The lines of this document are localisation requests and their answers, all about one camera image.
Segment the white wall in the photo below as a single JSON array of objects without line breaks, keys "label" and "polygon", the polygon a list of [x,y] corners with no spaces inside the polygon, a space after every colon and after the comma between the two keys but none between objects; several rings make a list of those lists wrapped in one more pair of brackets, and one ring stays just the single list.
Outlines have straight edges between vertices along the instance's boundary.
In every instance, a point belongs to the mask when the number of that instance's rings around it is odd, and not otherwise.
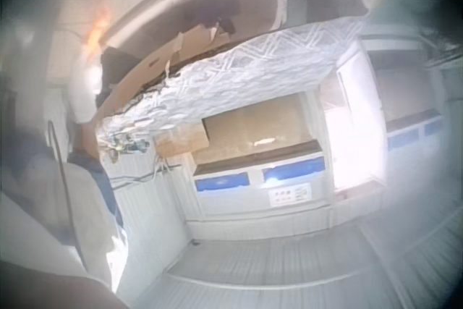
[{"label": "white wall", "polygon": [[[122,155],[117,164],[104,161],[104,166],[111,178],[140,177],[151,172],[153,154]],[[117,294],[129,305],[136,303],[190,241],[167,185],[158,175],[155,181],[115,192],[129,240],[129,257]]]}]

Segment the wire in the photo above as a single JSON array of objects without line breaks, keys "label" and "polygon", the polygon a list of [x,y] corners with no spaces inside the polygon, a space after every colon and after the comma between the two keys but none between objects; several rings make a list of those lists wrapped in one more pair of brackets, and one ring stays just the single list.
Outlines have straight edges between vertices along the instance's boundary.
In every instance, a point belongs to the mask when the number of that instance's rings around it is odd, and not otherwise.
[{"label": "wire", "polygon": [[69,188],[67,187],[66,175],[64,174],[63,160],[61,158],[61,152],[59,150],[58,138],[56,137],[55,127],[53,125],[53,122],[48,121],[48,141],[50,145],[51,145],[52,136],[53,136],[53,142],[55,145],[56,156],[58,157],[59,171],[61,173],[61,179],[63,181],[64,194],[66,195],[66,205],[67,205],[67,212],[69,214],[69,224],[71,225],[71,230],[72,230],[74,241],[75,241],[75,248],[77,250],[77,253],[79,254],[82,265],[84,266],[85,270],[88,271],[87,264],[82,254],[82,248],[80,247],[80,243],[77,238],[77,230],[75,228],[74,215],[72,213],[72,207],[71,207],[71,197],[69,195]]}]

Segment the sticker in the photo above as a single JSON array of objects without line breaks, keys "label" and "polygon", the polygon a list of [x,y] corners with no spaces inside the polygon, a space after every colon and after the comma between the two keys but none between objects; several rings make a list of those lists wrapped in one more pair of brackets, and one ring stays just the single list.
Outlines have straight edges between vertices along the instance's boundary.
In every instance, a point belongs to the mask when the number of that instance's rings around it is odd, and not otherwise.
[{"label": "sticker", "polygon": [[312,199],[312,188],[309,183],[280,187],[269,190],[268,197],[272,207],[297,204]]}]

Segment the white panel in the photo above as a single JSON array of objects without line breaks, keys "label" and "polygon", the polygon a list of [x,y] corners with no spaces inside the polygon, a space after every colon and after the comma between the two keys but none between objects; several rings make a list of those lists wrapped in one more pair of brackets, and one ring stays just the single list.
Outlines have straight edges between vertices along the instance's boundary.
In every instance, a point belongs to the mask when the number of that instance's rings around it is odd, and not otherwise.
[{"label": "white panel", "polygon": [[188,221],[192,236],[198,240],[259,240],[287,237],[328,228],[329,210],[316,210],[235,221]]},{"label": "white panel", "polygon": [[384,189],[369,192],[332,205],[330,227],[338,226],[361,216],[379,211],[382,206]]},{"label": "white panel", "polygon": [[171,170],[167,176],[169,187],[177,194],[179,205],[186,220],[201,220],[203,212],[198,202],[196,187],[191,174],[184,168],[178,167]]},{"label": "white panel", "polygon": [[[301,183],[310,183],[312,187],[312,199],[322,200],[326,198],[324,191],[325,174],[317,173],[304,178],[294,178],[284,180],[282,188]],[[216,215],[227,213],[247,213],[251,211],[267,210],[259,213],[260,216],[271,216],[286,211],[271,210],[272,205],[268,195],[271,189],[258,187],[239,187],[228,190],[209,191],[208,193],[199,192],[199,201],[203,208],[205,219],[209,215],[210,219],[216,219]]]},{"label": "white panel", "polygon": [[[140,177],[153,170],[153,154],[122,155],[104,161],[111,178]],[[115,191],[129,240],[129,257],[117,294],[133,304],[189,242],[173,193],[161,175],[156,180]]]}]

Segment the floor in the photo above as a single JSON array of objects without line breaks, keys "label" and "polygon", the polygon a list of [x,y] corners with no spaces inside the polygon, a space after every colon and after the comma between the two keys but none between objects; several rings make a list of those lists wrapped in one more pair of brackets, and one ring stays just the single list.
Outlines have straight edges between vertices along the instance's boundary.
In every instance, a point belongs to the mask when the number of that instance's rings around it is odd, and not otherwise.
[{"label": "floor", "polygon": [[199,241],[137,308],[436,308],[463,271],[460,192],[439,182],[318,234]]}]

